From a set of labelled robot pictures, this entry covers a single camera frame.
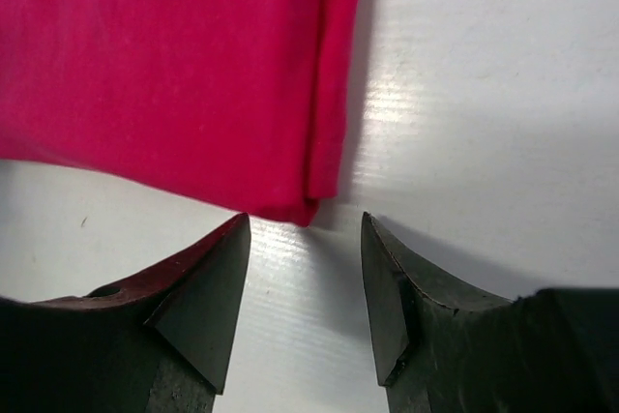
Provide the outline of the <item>red t shirt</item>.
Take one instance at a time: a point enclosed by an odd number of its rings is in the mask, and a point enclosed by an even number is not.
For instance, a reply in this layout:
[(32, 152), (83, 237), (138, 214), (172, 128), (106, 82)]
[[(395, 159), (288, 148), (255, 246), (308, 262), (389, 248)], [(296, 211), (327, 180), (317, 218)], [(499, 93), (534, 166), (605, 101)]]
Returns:
[(1, 0), (1, 155), (307, 225), (358, 0)]

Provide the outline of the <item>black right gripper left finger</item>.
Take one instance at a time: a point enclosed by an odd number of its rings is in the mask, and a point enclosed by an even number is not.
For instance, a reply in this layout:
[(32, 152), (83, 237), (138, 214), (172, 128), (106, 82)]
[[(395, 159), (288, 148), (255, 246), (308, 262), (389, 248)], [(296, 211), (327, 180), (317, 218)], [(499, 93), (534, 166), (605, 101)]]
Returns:
[(209, 412), (223, 392), (251, 248), (240, 214), (83, 297), (1, 302), (5, 412)]

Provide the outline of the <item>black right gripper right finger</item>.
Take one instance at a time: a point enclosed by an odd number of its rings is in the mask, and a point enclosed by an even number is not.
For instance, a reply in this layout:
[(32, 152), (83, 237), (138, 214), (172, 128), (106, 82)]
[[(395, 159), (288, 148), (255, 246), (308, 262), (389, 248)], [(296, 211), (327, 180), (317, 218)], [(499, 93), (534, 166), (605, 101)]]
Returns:
[(614, 412), (618, 292), (508, 300), (405, 246), (370, 214), (361, 257), (378, 384), (393, 412)]

